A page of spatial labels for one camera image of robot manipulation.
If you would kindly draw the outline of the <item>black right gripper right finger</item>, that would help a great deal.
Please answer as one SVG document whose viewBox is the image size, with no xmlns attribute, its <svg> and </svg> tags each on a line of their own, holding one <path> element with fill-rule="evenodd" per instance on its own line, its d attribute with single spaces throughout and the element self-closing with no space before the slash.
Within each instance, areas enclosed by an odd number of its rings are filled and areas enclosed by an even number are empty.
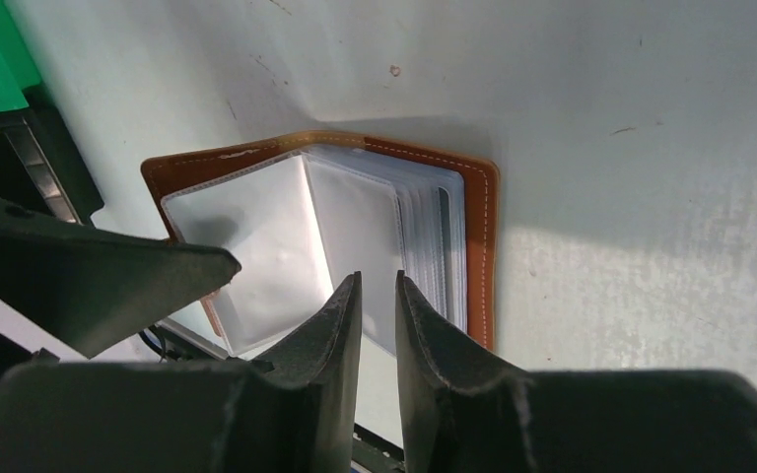
<svg viewBox="0 0 757 473">
<path fill-rule="evenodd" d="M 527 372 L 396 279 L 410 472 L 757 472 L 757 390 L 726 371 Z"/>
</svg>

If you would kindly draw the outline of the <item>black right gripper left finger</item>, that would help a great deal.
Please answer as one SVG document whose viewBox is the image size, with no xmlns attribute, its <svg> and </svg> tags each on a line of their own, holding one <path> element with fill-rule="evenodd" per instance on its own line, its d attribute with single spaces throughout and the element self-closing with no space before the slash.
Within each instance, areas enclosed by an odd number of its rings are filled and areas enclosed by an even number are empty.
<svg viewBox="0 0 757 473">
<path fill-rule="evenodd" d="M 347 472 L 362 276 L 250 361 L 19 365 L 0 472 Z"/>
</svg>

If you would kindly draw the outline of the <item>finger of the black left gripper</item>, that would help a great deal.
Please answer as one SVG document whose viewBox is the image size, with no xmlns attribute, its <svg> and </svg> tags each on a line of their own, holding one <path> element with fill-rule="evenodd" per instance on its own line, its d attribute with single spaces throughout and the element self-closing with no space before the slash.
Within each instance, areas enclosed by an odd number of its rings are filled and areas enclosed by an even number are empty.
<svg viewBox="0 0 757 473">
<path fill-rule="evenodd" d="M 0 198 L 0 300 L 87 358 L 240 270 L 221 247 L 125 236 Z"/>
</svg>

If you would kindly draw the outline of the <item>brown leather card holder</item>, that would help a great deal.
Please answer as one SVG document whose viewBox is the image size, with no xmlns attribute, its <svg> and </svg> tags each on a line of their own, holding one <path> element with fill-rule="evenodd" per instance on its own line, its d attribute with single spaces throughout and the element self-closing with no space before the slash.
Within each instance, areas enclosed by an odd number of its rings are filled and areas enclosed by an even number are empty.
<svg viewBox="0 0 757 473">
<path fill-rule="evenodd" d="M 398 271 L 443 318 L 494 345 L 500 173 L 489 160 L 307 131 L 151 158 L 141 173 L 173 240 L 241 263 L 202 301 L 231 355 L 296 328 L 354 272 L 363 332 L 386 352 Z"/>
</svg>

